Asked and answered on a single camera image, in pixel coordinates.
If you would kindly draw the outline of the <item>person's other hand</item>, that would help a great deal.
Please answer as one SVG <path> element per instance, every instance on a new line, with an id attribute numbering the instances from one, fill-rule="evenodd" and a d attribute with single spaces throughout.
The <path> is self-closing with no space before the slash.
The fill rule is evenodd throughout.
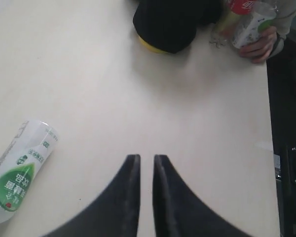
<path id="1" fill-rule="evenodd" d="M 270 26 L 261 32 L 261 37 L 258 41 L 241 47 L 238 53 L 241 57 L 250 59 L 252 63 L 264 63 L 271 55 L 276 41 L 277 28 Z"/>

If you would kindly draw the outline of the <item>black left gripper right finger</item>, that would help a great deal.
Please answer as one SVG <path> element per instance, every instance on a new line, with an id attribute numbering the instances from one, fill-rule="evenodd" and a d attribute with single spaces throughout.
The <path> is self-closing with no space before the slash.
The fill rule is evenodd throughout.
<path id="1" fill-rule="evenodd" d="M 246 237 L 200 200 L 166 155 L 154 156 L 152 206 L 158 237 Z"/>

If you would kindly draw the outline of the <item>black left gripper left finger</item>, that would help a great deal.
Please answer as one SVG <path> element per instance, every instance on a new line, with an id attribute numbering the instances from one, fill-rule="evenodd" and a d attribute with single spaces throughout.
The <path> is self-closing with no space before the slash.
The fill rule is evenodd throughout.
<path id="1" fill-rule="evenodd" d="M 47 237 L 136 237 L 141 204 L 141 157 L 128 155 L 110 184 L 82 212 Z"/>

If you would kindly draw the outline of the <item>grey sleeved other forearm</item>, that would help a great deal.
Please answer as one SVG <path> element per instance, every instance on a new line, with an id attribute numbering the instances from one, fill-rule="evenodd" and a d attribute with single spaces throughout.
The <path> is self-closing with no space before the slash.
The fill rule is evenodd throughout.
<path id="1" fill-rule="evenodd" d="M 281 39 L 285 40 L 290 32 L 293 18 L 296 16 L 296 0 L 278 0 L 277 15 L 272 25 L 276 27 Z"/>

